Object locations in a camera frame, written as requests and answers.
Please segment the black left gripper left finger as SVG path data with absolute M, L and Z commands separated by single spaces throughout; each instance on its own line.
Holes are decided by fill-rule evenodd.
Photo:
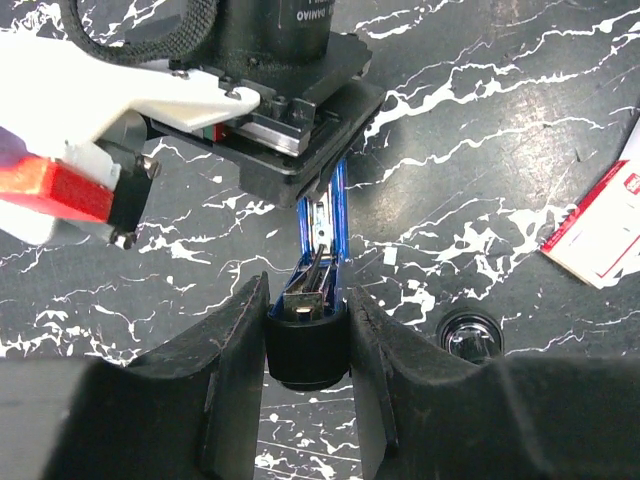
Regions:
M 127 366 L 1 363 L 5 479 L 249 479 L 259 428 L 266 275 Z

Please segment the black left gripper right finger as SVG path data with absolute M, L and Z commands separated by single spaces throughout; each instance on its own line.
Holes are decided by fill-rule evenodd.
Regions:
M 348 300 L 367 479 L 635 479 L 635 358 L 507 356 L 477 366 Z

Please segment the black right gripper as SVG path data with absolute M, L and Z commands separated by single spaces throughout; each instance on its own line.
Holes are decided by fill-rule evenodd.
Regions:
M 239 168 L 239 187 L 280 208 L 320 197 L 339 161 L 379 111 L 382 88 L 363 81 L 372 53 L 332 31 L 332 1 L 221 1 L 207 42 L 186 60 L 225 91 L 247 87 L 259 105 L 236 119 L 181 133 L 147 122 Z

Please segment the red staple box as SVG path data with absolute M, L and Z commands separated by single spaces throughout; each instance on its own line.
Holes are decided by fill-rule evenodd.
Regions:
M 588 285 L 610 286 L 639 252 L 639 163 L 616 161 L 541 252 Z

